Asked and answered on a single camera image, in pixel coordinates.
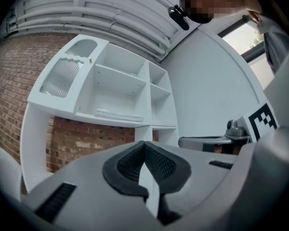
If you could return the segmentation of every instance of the folded white cloth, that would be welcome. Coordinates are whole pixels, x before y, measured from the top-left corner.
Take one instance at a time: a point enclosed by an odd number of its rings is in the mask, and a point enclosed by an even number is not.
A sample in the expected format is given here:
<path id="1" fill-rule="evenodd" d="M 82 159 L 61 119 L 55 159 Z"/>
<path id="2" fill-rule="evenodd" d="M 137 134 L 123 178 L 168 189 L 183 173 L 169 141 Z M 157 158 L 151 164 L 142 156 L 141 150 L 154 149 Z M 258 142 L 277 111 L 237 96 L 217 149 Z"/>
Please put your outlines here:
<path id="1" fill-rule="evenodd" d="M 104 109 L 96 109 L 93 115 L 96 117 L 104 117 L 104 118 L 110 118 L 110 119 L 116 119 L 116 120 L 137 121 L 137 122 L 144 121 L 144 118 L 141 116 L 121 115 L 121 114 L 116 114 L 116 113 L 113 113 Z"/>

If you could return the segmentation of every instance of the red brick wall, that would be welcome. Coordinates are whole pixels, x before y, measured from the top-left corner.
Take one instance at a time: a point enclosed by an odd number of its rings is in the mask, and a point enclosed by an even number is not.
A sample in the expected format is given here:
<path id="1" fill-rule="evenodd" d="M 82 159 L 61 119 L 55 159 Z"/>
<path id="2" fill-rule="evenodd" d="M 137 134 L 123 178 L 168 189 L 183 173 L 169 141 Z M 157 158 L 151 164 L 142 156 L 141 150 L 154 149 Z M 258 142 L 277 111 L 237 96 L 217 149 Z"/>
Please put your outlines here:
<path id="1" fill-rule="evenodd" d="M 18 162 L 26 100 L 41 71 L 75 35 L 30 34 L 0 43 L 0 147 Z M 56 171 L 83 155 L 134 141 L 133 128 L 118 128 L 53 117 L 49 121 L 46 161 Z"/>

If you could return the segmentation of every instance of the window frame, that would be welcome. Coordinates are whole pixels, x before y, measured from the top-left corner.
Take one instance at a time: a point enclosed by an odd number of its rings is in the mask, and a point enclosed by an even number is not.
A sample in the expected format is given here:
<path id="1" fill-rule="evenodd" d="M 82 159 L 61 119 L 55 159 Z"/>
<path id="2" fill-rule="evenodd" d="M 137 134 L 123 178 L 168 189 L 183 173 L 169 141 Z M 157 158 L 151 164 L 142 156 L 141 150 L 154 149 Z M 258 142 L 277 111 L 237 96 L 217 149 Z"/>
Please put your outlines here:
<path id="1" fill-rule="evenodd" d="M 257 30 L 256 23 L 252 21 L 248 15 L 243 15 L 242 19 L 238 20 L 237 22 L 233 23 L 231 26 L 220 32 L 218 36 L 223 38 L 228 34 L 230 34 L 231 32 L 237 30 L 240 26 L 244 24 L 249 24 L 251 27 Z M 264 42 L 261 42 L 260 44 L 254 46 L 253 48 L 241 54 L 241 56 L 247 63 L 249 63 L 264 53 L 265 53 Z"/>

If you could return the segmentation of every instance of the black vent grille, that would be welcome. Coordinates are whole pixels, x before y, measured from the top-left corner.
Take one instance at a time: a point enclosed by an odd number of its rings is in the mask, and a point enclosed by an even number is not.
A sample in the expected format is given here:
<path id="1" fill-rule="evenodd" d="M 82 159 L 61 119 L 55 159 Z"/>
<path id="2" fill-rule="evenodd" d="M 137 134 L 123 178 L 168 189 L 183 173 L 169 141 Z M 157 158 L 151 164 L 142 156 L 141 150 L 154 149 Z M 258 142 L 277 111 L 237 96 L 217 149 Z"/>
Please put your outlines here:
<path id="1" fill-rule="evenodd" d="M 233 166 L 233 164 L 231 163 L 225 163 L 225 162 L 216 161 L 216 160 L 210 161 L 209 164 L 216 166 L 216 167 L 226 168 L 226 169 L 231 169 Z"/>
<path id="2" fill-rule="evenodd" d="M 149 146 L 145 145 L 145 148 L 145 163 L 158 184 L 173 175 L 176 170 L 174 161 Z"/>
<path id="3" fill-rule="evenodd" d="M 70 198 L 76 186 L 68 183 L 61 184 L 57 190 L 35 212 L 40 218 L 52 222 Z"/>
<path id="4" fill-rule="evenodd" d="M 143 146 L 136 148 L 121 158 L 118 162 L 118 171 L 129 180 L 138 183 L 141 167 L 145 161 Z"/>

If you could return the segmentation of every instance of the black rubber pad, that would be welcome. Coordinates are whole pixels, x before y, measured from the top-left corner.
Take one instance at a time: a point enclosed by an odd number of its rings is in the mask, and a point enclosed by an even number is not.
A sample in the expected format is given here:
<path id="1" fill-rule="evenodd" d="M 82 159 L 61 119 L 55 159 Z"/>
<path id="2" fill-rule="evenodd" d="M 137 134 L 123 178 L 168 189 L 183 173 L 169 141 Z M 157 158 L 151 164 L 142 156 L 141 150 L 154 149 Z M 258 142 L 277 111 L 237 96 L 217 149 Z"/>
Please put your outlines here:
<path id="1" fill-rule="evenodd" d="M 210 161 L 209 164 L 216 166 L 216 167 L 226 168 L 226 169 L 231 169 L 233 166 L 233 164 L 225 163 L 225 162 L 221 162 L 221 161 L 216 161 L 216 160 Z"/>
<path id="2" fill-rule="evenodd" d="M 104 163 L 104 179 L 121 194 L 146 199 L 147 189 L 138 184 L 144 163 L 159 185 L 160 194 L 179 191 L 191 175 L 191 167 L 183 158 L 150 142 L 140 141 Z"/>
<path id="3" fill-rule="evenodd" d="M 56 191 L 35 212 L 40 218 L 52 223 L 54 218 L 70 198 L 76 186 L 68 183 L 61 184 Z"/>

